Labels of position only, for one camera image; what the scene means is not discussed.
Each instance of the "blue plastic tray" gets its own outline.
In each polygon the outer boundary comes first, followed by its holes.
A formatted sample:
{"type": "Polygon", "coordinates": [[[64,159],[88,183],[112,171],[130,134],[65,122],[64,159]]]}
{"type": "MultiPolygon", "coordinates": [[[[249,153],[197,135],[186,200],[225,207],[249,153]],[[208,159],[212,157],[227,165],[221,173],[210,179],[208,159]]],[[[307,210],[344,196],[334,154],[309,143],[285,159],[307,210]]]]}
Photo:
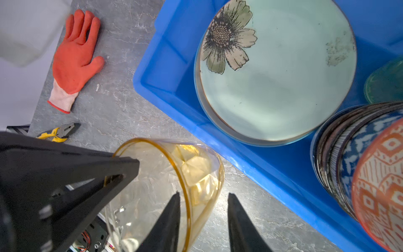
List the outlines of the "blue plastic tray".
{"type": "MultiPolygon", "coordinates": [[[[136,91],[233,163],[344,251],[385,251],[322,188],[308,137],[281,147],[242,144],[207,118],[196,96],[193,64],[200,39],[226,0],[166,0],[156,33],[133,77],[136,91]]],[[[403,53],[403,1],[338,0],[357,38],[354,84],[340,109],[366,103],[363,87],[377,68],[403,53]]]]}

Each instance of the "table surface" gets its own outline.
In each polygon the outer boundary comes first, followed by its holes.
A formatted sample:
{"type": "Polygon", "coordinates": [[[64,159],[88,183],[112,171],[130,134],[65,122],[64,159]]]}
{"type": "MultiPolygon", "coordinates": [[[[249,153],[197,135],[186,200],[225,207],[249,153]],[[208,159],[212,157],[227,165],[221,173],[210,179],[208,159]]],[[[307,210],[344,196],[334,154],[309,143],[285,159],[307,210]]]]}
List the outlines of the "table surface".
{"type": "MultiPolygon", "coordinates": [[[[103,56],[105,67],[84,86],[68,115],[47,104],[53,84],[51,67],[28,134],[35,136],[79,122],[81,127],[65,144],[114,152],[134,137],[200,142],[133,88],[133,74],[155,32],[154,21],[163,3],[163,0],[73,0],[72,12],[90,10],[101,20],[94,57],[103,56]]],[[[228,161],[224,160],[224,166],[221,195],[190,251],[230,251],[226,215],[229,192],[237,195],[273,251],[341,251],[228,161]]]]}

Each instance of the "orange patterned bowl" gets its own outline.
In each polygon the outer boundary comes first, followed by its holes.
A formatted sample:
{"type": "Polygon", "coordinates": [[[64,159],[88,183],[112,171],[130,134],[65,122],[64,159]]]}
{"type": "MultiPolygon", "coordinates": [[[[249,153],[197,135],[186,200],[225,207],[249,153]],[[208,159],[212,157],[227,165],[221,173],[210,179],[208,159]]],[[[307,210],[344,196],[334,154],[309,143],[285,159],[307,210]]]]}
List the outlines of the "orange patterned bowl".
{"type": "Polygon", "coordinates": [[[385,129],[360,158],[352,200],[372,239],[388,251],[403,251],[403,119],[385,129]]]}

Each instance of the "rubber-coated work glove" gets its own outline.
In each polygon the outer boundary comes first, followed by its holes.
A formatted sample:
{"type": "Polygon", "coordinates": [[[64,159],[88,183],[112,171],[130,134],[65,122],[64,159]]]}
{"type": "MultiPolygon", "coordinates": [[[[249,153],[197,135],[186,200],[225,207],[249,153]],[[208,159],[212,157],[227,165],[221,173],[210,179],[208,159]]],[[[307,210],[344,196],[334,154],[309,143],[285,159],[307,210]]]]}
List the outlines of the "rubber-coated work glove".
{"type": "Polygon", "coordinates": [[[100,20],[89,11],[76,10],[66,20],[66,35],[53,59],[53,89],[48,103],[69,114],[85,83],[104,67],[101,56],[92,61],[100,20]]]}

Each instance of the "yellow pliers handle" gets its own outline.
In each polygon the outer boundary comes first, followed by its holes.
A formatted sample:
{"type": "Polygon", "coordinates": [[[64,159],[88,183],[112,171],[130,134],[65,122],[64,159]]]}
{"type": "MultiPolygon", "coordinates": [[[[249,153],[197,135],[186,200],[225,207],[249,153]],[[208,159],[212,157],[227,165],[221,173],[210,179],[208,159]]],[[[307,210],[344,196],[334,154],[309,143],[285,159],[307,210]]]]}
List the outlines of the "yellow pliers handle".
{"type": "Polygon", "coordinates": [[[53,130],[45,131],[45,132],[43,132],[43,133],[37,135],[36,138],[38,138],[38,139],[46,139],[46,138],[48,138],[48,137],[53,137],[52,142],[62,143],[62,142],[64,142],[64,141],[66,141],[67,138],[60,138],[60,137],[56,136],[57,131],[58,131],[59,129],[60,129],[60,128],[54,128],[53,130]]]}

